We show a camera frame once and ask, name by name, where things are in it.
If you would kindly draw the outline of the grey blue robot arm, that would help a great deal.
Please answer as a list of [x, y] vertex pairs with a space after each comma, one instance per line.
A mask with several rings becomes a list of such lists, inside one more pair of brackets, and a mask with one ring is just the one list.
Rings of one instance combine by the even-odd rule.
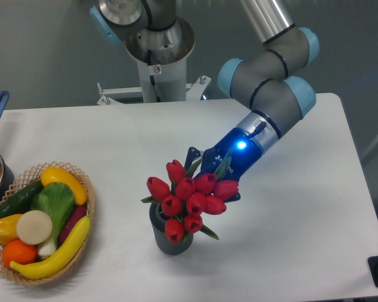
[[[281, 1], [243, 1], [265, 50], [257, 58], [228, 60], [217, 78], [220, 90], [249, 114], [214, 147], [188, 151], [186, 166], [201, 160], [201, 173], [229, 161], [223, 179], [240, 177], [316, 104], [314, 89], [295, 72], [319, 53], [317, 36], [295, 26]], [[124, 43], [137, 62], [143, 100], [186, 101], [186, 59], [195, 39], [176, 14], [175, 1], [98, 1], [89, 11], [105, 40]]]

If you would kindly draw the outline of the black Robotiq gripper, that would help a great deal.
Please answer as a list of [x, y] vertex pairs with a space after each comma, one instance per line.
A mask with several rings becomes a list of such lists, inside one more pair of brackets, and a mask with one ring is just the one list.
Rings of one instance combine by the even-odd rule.
[[[239, 181], [240, 177], [262, 156], [261, 147], [248, 138], [245, 131], [240, 128], [233, 128], [215, 146], [201, 151], [195, 147], [188, 149], [184, 168], [187, 174], [194, 174], [199, 168], [200, 175], [215, 172], [218, 165], [229, 151], [231, 152], [231, 163], [226, 169], [222, 180]], [[239, 201], [241, 194], [236, 193], [227, 198], [225, 202]]]

